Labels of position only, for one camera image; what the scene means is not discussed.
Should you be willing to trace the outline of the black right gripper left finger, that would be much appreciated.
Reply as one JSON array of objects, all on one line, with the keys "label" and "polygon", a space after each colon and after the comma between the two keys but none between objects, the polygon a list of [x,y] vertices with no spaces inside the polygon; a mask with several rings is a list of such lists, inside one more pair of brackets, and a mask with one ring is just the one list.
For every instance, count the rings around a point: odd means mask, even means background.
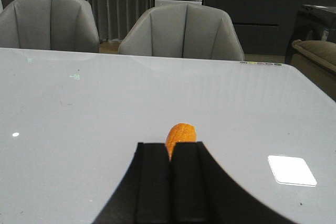
[{"label": "black right gripper left finger", "polygon": [[169,223],[170,162],[163,143],[138,143],[123,179],[93,223]]}]

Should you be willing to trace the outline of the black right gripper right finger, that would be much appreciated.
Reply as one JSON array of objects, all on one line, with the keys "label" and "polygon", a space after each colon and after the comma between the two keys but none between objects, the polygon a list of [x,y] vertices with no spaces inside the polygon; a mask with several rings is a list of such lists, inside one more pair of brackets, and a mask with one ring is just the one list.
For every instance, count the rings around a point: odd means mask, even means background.
[{"label": "black right gripper right finger", "polygon": [[171,167],[174,223],[292,223],[244,190],[202,142],[178,143]]}]

